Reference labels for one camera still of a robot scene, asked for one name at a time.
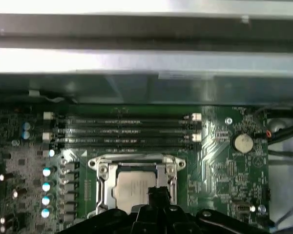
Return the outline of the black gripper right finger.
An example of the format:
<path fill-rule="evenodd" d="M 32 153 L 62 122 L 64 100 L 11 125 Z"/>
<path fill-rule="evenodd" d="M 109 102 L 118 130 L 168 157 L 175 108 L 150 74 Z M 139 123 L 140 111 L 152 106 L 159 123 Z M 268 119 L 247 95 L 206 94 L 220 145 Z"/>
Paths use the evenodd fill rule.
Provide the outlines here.
<path fill-rule="evenodd" d="M 169 234 L 267 234 L 268 231 L 241 222 L 220 212 L 202 209 L 191 215 L 171 204 L 167 187 L 158 188 L 158 208 L 164 212 Z"/>

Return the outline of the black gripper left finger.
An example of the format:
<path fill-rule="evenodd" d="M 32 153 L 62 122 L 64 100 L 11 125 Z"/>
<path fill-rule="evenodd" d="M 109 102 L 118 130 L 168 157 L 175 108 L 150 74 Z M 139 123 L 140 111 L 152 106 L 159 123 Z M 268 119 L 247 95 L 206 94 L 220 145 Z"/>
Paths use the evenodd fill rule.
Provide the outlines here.
<path fill-rule="evenodd" d="M 127 214 L 111 209 L 60 231 L 61 234 L 157 234 L 159 188 L 150 187 L 148 204 L 135 205 Z"/>

